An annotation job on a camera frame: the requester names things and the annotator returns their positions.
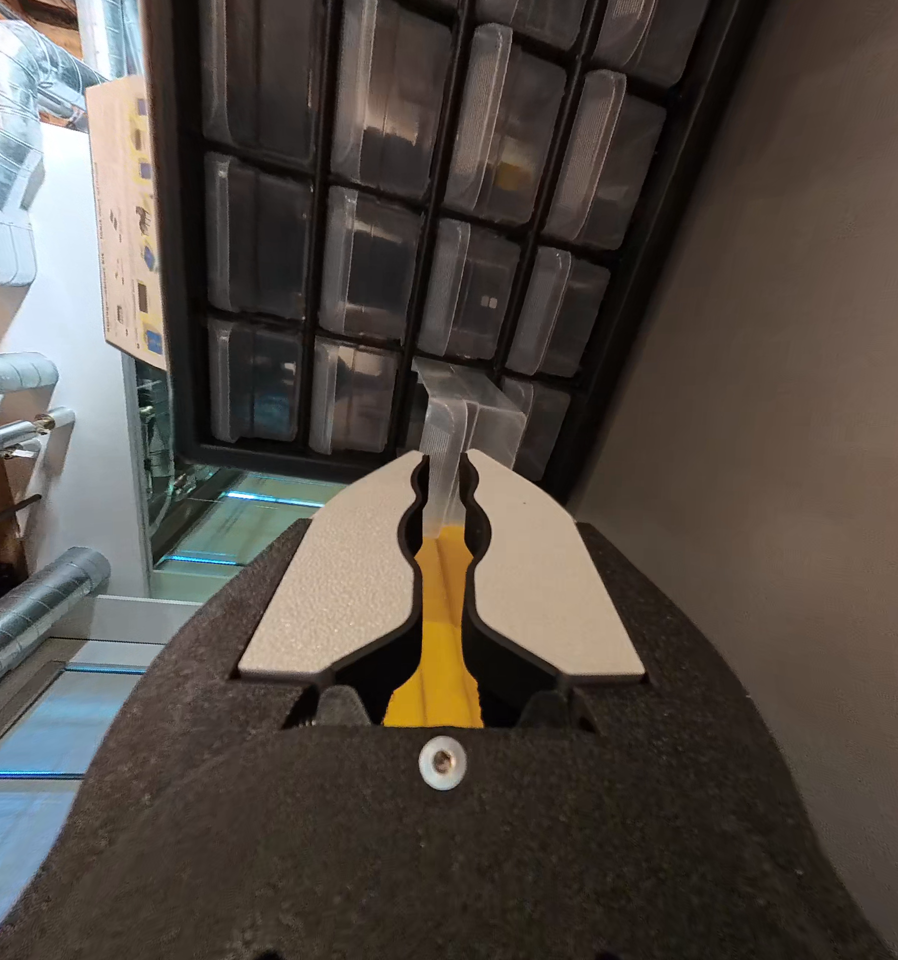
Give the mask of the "yellow plastic bin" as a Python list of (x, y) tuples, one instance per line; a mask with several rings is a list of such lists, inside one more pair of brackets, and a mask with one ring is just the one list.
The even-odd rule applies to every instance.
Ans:
[(461, 525), (426, 536), (416, 561), (422, 573), (422, 648), (419, 665), (391, 695), (383, 726), (484, 726), (476, 680), (465, 663), (462, 617), (472, 554)]

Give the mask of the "metal air duct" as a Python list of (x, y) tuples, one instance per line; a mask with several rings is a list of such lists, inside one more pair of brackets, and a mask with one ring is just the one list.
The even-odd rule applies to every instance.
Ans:
[(58, 381), (57, 365), (43, 354), (0, 353), (0, 396), (54, 387)]

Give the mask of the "silver pipe bundle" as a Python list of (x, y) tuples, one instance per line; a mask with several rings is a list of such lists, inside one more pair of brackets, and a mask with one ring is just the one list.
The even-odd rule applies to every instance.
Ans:
[(36, 277), (30, 209), (45, 179), (40, 115), (87, 129), (86, 91), (105, 80), (25, 21), (0, 19), (0, 286)]

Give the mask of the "clear plastic drawer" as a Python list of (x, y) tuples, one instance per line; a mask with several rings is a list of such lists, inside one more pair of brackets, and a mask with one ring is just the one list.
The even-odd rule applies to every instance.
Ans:
[(436, 539), (444, 526), (463, 526), (459, 462), (467, 450), (479, 450), (512, 469), (527, 416), (481, 371), (416, 358), (407, 447), (429, 457), (428, 501), (422, 529)]

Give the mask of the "round metal duct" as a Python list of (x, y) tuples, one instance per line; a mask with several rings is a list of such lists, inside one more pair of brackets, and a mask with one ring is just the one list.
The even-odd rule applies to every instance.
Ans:
[(49, 630), (109, 579), (109, 560), (73, 546), (0, 598), (0, 679), (19, 666)]

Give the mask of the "glass partition wall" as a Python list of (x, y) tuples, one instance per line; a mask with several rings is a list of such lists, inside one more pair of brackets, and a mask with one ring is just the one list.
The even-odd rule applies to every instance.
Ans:
[[(341, 484), (195, 466), (152, 536), (150, 593), (203, 603)], [(0, 918), (46, 857), (96, 750), (174, 628), (45, 640), (0, 681)]]

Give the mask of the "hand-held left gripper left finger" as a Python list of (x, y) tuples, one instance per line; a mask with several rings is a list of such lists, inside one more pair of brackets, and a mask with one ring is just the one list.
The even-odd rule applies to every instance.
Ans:
[(311, 518), (239, 661), (239, 675), (305, 684), (404, 684), (419, 666), (416, 557), (428, 457), (412, 450)]

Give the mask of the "printed instruction sheet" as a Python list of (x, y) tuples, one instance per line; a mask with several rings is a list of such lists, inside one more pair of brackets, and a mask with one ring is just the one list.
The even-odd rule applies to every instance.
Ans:
[(155, 160), (146, 80), (86, 92), (105, 341), (169, 369), (161, 291)]

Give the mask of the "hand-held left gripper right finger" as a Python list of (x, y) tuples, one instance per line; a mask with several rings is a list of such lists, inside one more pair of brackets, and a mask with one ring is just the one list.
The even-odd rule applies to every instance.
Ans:
[(465, 666), (480, 687), (603, 687), (645, 667), (571, 514), (486, 453), (461, 457), (472, 560)]

